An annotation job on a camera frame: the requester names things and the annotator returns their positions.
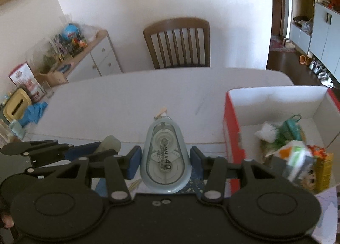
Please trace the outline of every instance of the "blue gripper pad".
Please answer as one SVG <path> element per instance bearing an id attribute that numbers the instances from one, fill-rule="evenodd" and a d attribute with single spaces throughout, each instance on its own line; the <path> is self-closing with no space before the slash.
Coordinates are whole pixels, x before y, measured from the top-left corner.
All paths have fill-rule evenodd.
<path id="1" fill-rule="evenodd" d="M 190 162 L 191 166 L 193 167 L 193 170 L 195 170 L 196 175 L 199 180 L 203 180 L 203 166 L 202 166 L 202 160 L 197 155 L 194 147 L 190 149 Z"/>
<path id="2" fill-rule="evenodd" d="M 65 160 L 74 161 L 80 157 L 91 155 L 97 150 L 100 144 L 101 142 L 94 142 L 73 147 L 64 154 Z"/>
<path id="3" fill-rule="evenodd" d="M 135 147 L 135 148 L 137 150 L 134 151 L 132 157 L 130 158 L 130 162 L 129 162 L 130 166 L 129 166 L 127 172 L 126 172 L 126 178 L 128 180 L 132 180 L 135 177 L 135 174 L 136 174 L 138 167 L 140 166 L 140 162 L 142 160 L 142 148 L 140 148 L 139 146 L 138 146 L 138 148 L 137 147 Z"/>

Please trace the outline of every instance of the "blue cloth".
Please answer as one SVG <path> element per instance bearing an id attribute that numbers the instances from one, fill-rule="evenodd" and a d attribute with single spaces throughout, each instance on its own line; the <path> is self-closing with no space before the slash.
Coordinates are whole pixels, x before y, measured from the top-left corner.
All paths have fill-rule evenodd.
<path id="1" fill-rule="evenodd" d="M 39 120 L 42 118 L 44 114 L 44 110 L 47 108 L 48 104 L 46 102 L 36 103 L 32 106 L 28 106 L 23 118 L 19 120 L 19 123 L 22 127 L 25 127 L 30 122 L 34 122 L 38 124 Z"/>

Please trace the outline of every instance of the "cabinet drawer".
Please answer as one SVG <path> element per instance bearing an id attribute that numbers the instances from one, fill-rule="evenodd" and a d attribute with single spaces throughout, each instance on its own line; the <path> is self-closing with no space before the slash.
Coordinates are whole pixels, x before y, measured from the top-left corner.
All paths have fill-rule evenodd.
<path id="1" fill-rule="evenodd" d="M 291 25 L 289 38 L 296 45 L 299 45 L 300 31 L 301 31 L 301 29 L 299 27 L 297 27 L 295 24 Z"/>
<path id="2" fill-rule="evenodd" d="M 100 77 L 99 72 L 91 55 L 88 54 L 69 74 L 67 80 L 69 83 L 73 83 L 97 77 Z"/>
<path id="3" fill-rule="evenodd" d="M 100 65 L 110 52 L 112 52 L 112 47 L 108 37 L 106 37 L 95 48 L 92 49 L 91 55 L 96 64 Z"/>
<path id="4" fill-rule="evenodd" d="M 100 74 L 102 76 L 108 76 L 108 75 L 121 74 L 122 73 L 113 51 L 98 66 L 98 69 L 99 69 Z"/>
<path id="5" fill-rule="evenodd" d="M 299 47 L 306 54 L 308 53 L 308 50 L 309 50 L 309 43 L 310 43 L 310 36 L 301 30 L 300 39 L 299 39 Z"/>

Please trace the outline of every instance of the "doorway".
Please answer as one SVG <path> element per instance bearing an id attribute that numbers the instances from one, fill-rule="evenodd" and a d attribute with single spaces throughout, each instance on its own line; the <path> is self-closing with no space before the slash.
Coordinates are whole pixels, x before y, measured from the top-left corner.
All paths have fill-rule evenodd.
<path id="1" fill-rule="evenodd" d="M 285 0 L 273 0 L 272 36 L 282 36 L 285 19 Z"/>

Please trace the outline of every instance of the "door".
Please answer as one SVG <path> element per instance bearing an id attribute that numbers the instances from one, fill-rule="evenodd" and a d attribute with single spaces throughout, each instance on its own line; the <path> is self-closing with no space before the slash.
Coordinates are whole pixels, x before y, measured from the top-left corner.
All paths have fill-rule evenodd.
<path id="1" fill-rule="evenodd" d="M 88 54 L 67 77 L 69 83 L 100 77 L 97 66 Z"/>
<path id="2" fill-rule="evenodd" d="M 102 76 L 108 76 L 108 75 L 121 74 L 122 73 L 113 51 L 110 52 L 110 54 L 99 65 L 98 68 L 99 68 L 100 74 Z"/>
<path id="3" fill-rule="evenodd" d="M 327 40 L 329 28 L 328 22 L 329 13 L 327 8 L 315 3 L 313 32 L 309 49 L 319 60 L 322 58 L 323 50 Z"/>
<path id="4" fill-rule="evenodd" d="M 334 74 L 340 58 L 340 16 L 334 12 L 329 14 L 329 29 L 321 62 Z"/>
<path id="5" fill-rule="evenodd" d="M 272 35 L 281 35 L 281 23 L 284 15 L 283 0 L 273 0 L 273 20 L 272 20 Z"/>

